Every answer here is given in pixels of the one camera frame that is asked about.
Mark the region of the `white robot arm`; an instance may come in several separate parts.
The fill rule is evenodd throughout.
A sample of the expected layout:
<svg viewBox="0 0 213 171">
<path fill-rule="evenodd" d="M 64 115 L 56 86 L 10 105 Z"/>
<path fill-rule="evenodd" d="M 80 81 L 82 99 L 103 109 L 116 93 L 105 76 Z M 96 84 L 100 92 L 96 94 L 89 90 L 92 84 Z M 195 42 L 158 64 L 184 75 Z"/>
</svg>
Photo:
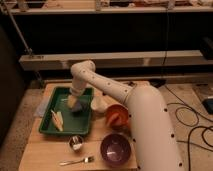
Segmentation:
<svg viewBox="0 0 213 171">
<path fill-rule="evenodd" d="M 87 84 L 94 86 L 128 108 L 141 171 L 184 171 L 175 132 L 161 92 L 150 84 L 133 87 L 95 73 L 91 60 L 75 63 L 69 106 L 73 106 Z"/>
</svg>

